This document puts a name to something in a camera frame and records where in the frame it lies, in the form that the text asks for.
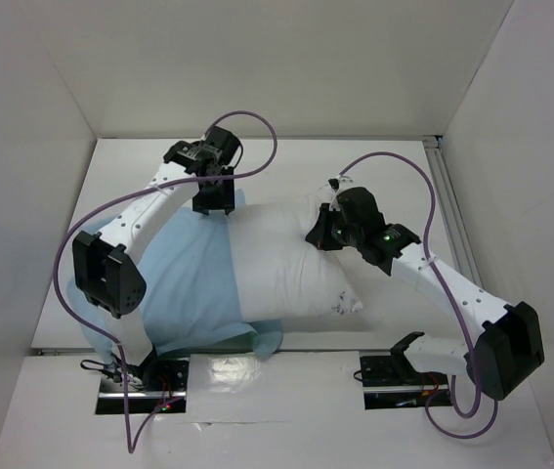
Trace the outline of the white pillow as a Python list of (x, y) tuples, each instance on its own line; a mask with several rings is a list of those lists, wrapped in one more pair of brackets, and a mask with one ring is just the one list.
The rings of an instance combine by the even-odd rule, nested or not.
[(305, 241), (331, 197), (323, 187), (302, 197), (245, 205), (228, 216), (244, 320), (342, 316), (362, 309), (339, 260)]

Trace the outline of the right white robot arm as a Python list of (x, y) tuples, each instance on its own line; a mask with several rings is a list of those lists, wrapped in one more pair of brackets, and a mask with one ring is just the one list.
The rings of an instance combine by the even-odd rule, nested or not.
[(371, 266), (410, 285), (459, 321), (466, 338), (412, 332), (391, 350), (390, 370), (402, 383), (436, 372), (467, 375), (487, 397), (504, 400), (544, 362), (536, 310), (487, 293), (424, 247), (417, 234), (388, 224), (371, 192), (345, 180), (329, 182), (332, 198), (306, 236), (322, 251), (356, 249)]

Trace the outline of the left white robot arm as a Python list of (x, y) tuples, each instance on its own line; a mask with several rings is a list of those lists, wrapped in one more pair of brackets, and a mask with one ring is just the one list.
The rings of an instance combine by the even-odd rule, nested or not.
[(76, 287), (103, 312), (108, 333), (120, 341), (126, 359), (121, 376), (136, 390), (152, 385), (157, 369), (156, 351), (140, 311), (147, 283), (138, 264), (149, 243), (189, 200), (204, 215), (234, 210), (232, 180), (164, 185), (178, 179), (230, 176), (231, 162), (240, 151), (238, 137), (220, 128), (199, 141), (174, 144), (149, 183), (153, 192), (134, 199), (94, 234), (82, 231), (72, 242)]

